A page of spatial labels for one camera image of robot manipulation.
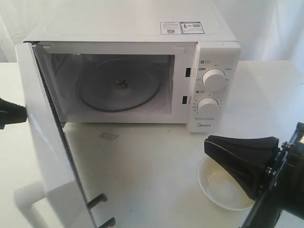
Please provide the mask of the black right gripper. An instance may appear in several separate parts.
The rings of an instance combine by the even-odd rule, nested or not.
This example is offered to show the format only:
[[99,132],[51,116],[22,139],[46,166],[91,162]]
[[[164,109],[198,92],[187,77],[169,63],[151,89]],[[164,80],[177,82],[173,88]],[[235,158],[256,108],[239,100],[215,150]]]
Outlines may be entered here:
[[[265,188],[271,167],[280,149],[279,139],[227,138],[210,135],[204,142],[205,153],[222,166],[256,200]],[[267,189],[257,198],[243,228],[273,228],[283,211],[304,219],[304,124],[297,123],[288,142],[282,144],[282,165]]]

